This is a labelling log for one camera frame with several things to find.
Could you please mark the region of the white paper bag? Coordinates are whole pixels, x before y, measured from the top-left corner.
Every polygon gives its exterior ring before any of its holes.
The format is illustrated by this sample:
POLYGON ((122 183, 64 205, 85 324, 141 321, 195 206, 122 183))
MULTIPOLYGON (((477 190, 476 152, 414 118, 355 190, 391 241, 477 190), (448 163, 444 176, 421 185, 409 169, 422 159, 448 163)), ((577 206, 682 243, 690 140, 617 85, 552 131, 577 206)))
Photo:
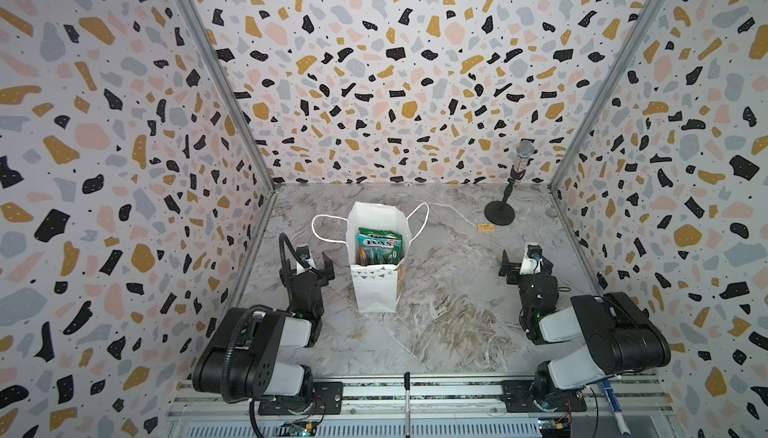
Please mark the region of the white paper bag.
POLYGON ((426 202, 408 215, 394 206, 356 202, 345 217, 315 216, 311 231, 322 242, 345 247, 359 312, 394 313, 404 290, 408 253, 429 217, 426 202), (321 236, 316 224, 323 219, 343 222, 344 237, 321 236))

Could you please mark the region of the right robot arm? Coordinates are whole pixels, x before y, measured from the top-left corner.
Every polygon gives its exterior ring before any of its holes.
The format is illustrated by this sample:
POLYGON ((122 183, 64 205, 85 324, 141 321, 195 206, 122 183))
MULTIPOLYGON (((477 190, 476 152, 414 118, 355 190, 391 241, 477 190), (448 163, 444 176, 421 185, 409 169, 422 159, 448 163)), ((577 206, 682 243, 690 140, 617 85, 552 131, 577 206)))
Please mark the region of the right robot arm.
POLYGON ((581 339, 584 344, 565 357, 539 364, 526 389, 518 381, 508 393, 510 403, 544 412, 581 412, 586 406, 580 393, 587 386, 669 364, 667 339, 627 294, 574 295, 570 305, 561 308, 566 288, 552 270, 542 248, 532 244, 519 262, 503 254, 499 275, 518 288, 518 322, 529 341, 551 345, 581 339))

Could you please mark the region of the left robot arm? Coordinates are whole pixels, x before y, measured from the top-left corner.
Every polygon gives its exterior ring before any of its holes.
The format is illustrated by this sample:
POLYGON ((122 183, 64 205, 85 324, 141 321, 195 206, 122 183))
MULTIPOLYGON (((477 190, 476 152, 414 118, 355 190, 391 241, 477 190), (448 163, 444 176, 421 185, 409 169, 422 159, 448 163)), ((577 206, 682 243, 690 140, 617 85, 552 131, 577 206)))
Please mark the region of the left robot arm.
POLYGON ((283 262, 286 310, 254 305, 227 311, 192 372, 196 391, 216 394, 230 404, 273 400, 295 413, 313 405, 311 368, 278 360, 280 350, 311 348, 321 334, 322 288, 335 279, 335 270, 326 254, 316 268, 308 252, 307 247, 299 249, 303 262, 283 262))

